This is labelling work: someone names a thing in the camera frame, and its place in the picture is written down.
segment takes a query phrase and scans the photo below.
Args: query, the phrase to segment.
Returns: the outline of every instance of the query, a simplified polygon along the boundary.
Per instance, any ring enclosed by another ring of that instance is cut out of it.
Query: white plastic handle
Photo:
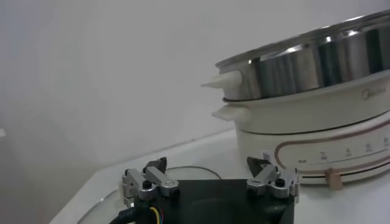
[[[251,113],[247,108],[231,105],[223,106],[211,115],[224,121],[247,122],[251,119]]]
[[[216,89],[233,88],[241,85],[243,77],[239,71],[231,71],[214,76],[207,83],[203,83],[201,87],[210,87]]]

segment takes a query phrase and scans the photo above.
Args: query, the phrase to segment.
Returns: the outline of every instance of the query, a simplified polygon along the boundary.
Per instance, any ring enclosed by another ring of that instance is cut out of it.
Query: white wall
[[[0,222],[47,223],[96,169],[230,127],[210,116],[222,93],[199,88],[217,61],[388,8],[388,0],[0,1],[8,133]]]

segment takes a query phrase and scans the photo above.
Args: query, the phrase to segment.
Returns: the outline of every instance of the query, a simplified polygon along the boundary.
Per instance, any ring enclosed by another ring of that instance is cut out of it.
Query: control panel
[[[301,174],[324,174],[327,169],[348,172],[387,161],[390,157],[390,122],[325,138],[287,141],[275,150],[282,167]]]

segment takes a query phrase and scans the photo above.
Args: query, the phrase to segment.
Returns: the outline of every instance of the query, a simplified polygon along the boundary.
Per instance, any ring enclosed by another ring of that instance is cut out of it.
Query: yellow wire
[[[150,207],[150,209],[156,214],[157,224],[160,224],[160,215],[159,215],[159,212],[157,211],[157,209],[156,209],[155,207]]]

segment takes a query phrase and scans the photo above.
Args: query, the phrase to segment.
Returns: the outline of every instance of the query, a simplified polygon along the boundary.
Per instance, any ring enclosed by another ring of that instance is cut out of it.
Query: brand logo
[[[379,89],[365,89],[361,92],[361,98],[363,100],[369,100],[375,96],[381,95],[386,92],[386,88]]]

